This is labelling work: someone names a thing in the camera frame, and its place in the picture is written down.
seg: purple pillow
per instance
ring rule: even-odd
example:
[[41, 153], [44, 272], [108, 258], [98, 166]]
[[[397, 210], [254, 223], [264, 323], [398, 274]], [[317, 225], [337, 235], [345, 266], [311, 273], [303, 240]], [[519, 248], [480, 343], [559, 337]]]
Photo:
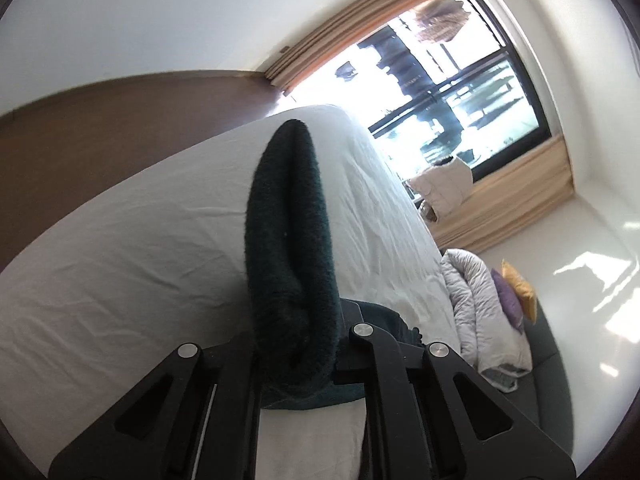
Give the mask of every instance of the purple pillow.
[[522, 334], [524, 332], [524, 314], [516, 293], [497, 270], [491, 269], [491, 277], [494, 279], [495, 288], [498, 290], [498, 298], [504, 315], [511, 323], [511, 326]]

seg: mattress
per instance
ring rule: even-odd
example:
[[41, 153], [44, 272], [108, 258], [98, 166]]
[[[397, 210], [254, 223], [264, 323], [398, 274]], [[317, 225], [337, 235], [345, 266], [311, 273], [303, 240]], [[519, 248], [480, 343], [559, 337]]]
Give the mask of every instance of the mattress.
[[[206, 140], [66, 216], [0, 274], [0, 418], [43, 472], [179, 344], [250, 329], [243, 232], [252, 174], [285, 120], [311, 132], [340, 295], [384, 304], [459, 351], [440, 253], [369, 132], [337, 107]], [[263, 412], [259, 479], [356, 478], [363, 401]]]

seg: beige curtain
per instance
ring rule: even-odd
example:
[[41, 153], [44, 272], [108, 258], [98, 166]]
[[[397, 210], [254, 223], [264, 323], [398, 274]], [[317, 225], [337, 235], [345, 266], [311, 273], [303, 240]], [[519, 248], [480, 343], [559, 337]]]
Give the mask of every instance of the beige curtain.
[[274, 86], [291, 92], [295, 86], [348, 46], [427, 0], [357, 0], [316, 28], [267, 69]]
[[474, 184], [450, 216], [429, 223], [441, 250], [479, 253], [546, 216], [574, 194], [564, 137], [553, 137]]

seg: black window frame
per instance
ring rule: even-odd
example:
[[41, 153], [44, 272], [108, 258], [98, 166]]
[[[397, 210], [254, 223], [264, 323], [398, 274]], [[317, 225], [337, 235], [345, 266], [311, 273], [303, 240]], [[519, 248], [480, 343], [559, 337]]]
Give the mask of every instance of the black window frame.
[[540, 102], [540, 98], [538, 97], [538, 93], [533, 85], [533, 81], [531, 80], [529, 73], [507, 31], [489, 8], [485, 0], [467, 1], [482, 18], [485, 25], [489, 31], [491, 31], [492, 35], [501, 47], [488, 56], [485, 56], [462, 69], [456, 75], [441, 83], [431, 85], [418, 97], [412, 99], [407, 104], [396, 108], [396, 110], [391, 111], [384, 118], [380, 119], [375, 124], [372, 124], [369, 127], [369, 131], [375, 139], [383, 136], [395, 126], [398, 126], [398, 124], [404, 121], [408, 116], [427, 108], [436, 98], [441, 99], [446, 97], [449, 93], [460, 88], [465, 82], [470, 81], [477, 74], [507, 60], [510, 62], [516, 78], [522, 86], [524, 95], [533, 108], [536, 120], [538, 121], [538, 127], [512, 142], [509, 146], [500, 150], [500, 152], [495, 153], [487, 160], [484, 160], [473, 167], [472, 173], [474, 176], [474, 182], [477, 182], [494, 171], [500, 170], [500, 168], [503, 168], [512, 160], [524, 155], [545, 140], [550, 139], [551, 130], [549, 129], [548, 121], [546, 120], [546, 115], [542, 107], [542, 102]]

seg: bed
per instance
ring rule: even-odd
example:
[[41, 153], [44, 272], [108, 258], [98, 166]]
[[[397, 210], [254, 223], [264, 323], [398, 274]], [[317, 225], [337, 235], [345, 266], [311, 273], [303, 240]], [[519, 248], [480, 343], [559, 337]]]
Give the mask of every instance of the bed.
[[[438, 248], [369, 132], [337, 107], [289, 110], [112, 187], [0, 274], [0, 418], [41, 472], [179, 344], [250, 328], [246, 200], [290, 118], [316, 147], [340, 295], [389, 306], [425, 342], [459, 351]], [[257, 478], [356, 478], [364, 421], [362, 400], [263, 411]]]

